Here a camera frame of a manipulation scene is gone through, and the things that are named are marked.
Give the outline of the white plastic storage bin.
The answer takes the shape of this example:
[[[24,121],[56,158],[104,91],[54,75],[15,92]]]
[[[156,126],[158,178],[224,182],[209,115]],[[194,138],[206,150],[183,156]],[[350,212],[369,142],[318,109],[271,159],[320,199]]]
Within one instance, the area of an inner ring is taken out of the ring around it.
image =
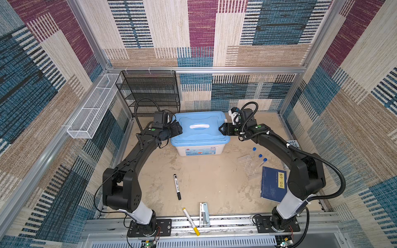
[[[219,155],[223,153],[225,144],[222,145],[205,145],[205,146],[180,146],[176,147],[180,156],[207,156]]]

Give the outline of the blue plastic bin lid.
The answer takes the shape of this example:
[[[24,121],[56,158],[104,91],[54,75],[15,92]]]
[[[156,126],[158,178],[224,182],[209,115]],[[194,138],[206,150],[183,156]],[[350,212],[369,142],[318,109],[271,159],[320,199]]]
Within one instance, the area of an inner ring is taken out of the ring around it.
[[[175,147],[224,145],[230,141],[229,136],[219,131],[226,121],[221,111],[177,113],[175,119],[183,131],[171,138],[171,144]]]

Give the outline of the clear test tube rack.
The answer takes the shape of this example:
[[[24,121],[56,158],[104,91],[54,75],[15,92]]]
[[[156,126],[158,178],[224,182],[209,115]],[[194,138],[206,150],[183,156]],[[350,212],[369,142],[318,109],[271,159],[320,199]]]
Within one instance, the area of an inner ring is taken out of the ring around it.
[[[243,167],[243,171],[249,178],[259,176],[262,173],[261,167],[256,164],[250,155],[238,158],[237,162]]]

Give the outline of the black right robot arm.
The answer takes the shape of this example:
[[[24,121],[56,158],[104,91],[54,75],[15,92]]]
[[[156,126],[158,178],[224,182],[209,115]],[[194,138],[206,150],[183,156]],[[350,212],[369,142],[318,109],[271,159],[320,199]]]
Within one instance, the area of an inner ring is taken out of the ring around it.
[[[269,126],[258,124],[250,109],[229,110],[232,122],[224,123],[219,131],[225,136],[238,136],[242,141],[252,140],[277,156],[289,169],[286,194],[273,209],[270,224],[281,232],[296,221],[311,198],[326,186],[323,163],[316,154],[304,155],[303,151],[288,143]]]

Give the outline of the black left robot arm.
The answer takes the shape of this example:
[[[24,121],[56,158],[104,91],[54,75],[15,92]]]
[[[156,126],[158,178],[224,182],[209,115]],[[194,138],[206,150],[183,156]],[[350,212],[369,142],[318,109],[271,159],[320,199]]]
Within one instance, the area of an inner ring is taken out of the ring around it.
[[[115,168],[108,168],[103,173],[103,205],[125,213],[140,225],[150,225],[155,213],[141,200],[139,173],[162,141],[182,133],[183,128],[175,120],[163,125],[150,124],[138,133],[138,142],[130,154]]]

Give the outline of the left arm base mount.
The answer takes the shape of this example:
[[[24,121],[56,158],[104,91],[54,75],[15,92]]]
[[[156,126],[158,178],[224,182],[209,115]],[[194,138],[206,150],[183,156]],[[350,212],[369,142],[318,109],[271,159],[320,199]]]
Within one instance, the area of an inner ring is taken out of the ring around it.
[[[156,219],[151,220],[148,225],[137,224],[131,221],[128,231],[128,238],[151,238],[151,237],[169,237],[171,235],[172,220]]]

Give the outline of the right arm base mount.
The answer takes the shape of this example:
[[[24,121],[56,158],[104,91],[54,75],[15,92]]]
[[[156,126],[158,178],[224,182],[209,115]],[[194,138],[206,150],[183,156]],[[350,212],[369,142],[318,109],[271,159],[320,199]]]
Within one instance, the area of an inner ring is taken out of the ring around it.
[[[299,232],[300,226],[296,217],[288,220],[279,217],[278,215],[263,216],[254,215],[252,218],[253,224],[256,226],[258,233],[283,233],[283,232]]]

